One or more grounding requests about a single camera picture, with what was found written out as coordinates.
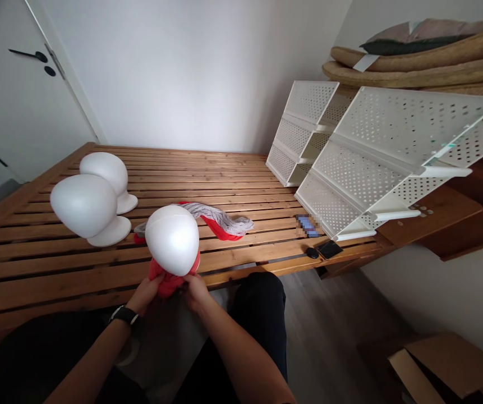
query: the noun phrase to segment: person's left hand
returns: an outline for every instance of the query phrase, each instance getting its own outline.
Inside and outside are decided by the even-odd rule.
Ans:
[[[153,281],[145,278],[136,289],[133,296],[129,299],[129,302],[125,305],[128,309],[131,309],[138,315],[144,315],[148,305],[151,303],[155,295],[157,294],[157,289],[159,284],[164,278],[164,273],[156,277]]]

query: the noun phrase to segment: black pants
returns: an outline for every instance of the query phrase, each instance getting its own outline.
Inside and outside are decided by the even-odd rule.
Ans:
[[[262,345],[286,379],[285,301],[275,275],[253,273],[238,288],[229,313]],[[65,312],[38,317],[15,329],[0,342],[0,403],[42,403],[104,327],[96,313]],[[115,367],[96,402],[148,403],[139,385]],[[210,339],[174,399],[185,402],[238,402]]]

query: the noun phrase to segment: door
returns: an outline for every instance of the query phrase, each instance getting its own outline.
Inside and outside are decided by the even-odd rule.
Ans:
[[[96,140],[45,42],[24,0],[0,0],[0,160],[21,181]]]

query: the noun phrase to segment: wristwatch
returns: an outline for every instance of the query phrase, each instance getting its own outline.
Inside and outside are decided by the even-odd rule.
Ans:
[[[136,314],[134,311],[131,309],[128,309],[125,307],[125,305],[122,305],[118,307],[114,313],[112,313],[110,320],[108,320],[108,323],[110,324],[112,320],[114,319],[119,319],[125,321],[127,324],[131,326],[131,328],[135,328],[136,325],[139,323],[139,315]]]

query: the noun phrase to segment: gray yarn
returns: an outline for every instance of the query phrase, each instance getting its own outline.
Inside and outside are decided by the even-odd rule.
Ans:
[[[182,208],[185,208],[192,214],[195,219],[200,216],[204,216],[208,219],[216,221],[222,229],[232,236],[244,236],[246,232],[254,228],[254,223],[251,219],[246,217],[240,217],[233,220],[226,212],[220,209],[212,208],[204,204],[191,202],[188,204],[177,204]],[[135,233],[141,237],[146,237],[146,223],[140,223],[135,227]]]

